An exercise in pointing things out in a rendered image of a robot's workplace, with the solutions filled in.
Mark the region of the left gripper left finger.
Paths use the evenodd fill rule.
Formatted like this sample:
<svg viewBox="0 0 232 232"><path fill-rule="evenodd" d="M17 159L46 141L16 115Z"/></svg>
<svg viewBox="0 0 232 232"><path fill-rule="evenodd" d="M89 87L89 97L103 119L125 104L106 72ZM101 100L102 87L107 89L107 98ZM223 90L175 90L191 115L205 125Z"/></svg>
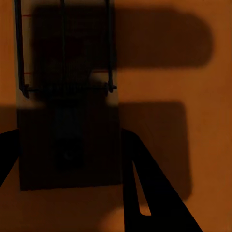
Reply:
<svg viewBox="0 0 232 232"><path fill-rule="evenodd" d="M0 134L0 186L20 155L20 130Z"/></svg>

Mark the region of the mousetrap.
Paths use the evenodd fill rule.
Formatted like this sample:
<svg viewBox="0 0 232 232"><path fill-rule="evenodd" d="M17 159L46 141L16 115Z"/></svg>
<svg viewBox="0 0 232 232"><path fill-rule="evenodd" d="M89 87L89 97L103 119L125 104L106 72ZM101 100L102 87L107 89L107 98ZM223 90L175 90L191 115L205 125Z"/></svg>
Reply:
<svg viewBox="0 0 232 232"><path fill-rule="evenodd" d="M20 191L122 185L115 0L12 0Z"/></svg>

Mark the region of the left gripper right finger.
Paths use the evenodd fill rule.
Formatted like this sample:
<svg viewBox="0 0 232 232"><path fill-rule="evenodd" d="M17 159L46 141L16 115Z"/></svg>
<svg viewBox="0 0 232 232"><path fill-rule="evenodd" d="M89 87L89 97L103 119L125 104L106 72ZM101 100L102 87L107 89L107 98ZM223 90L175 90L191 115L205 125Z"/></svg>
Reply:
<svg viewBox="0 0 232 232"><path fill-rule="evenodd" d="M140 213L134 161L151 215ZM203 232L140 137L121 129L125 232Z"/></svg>

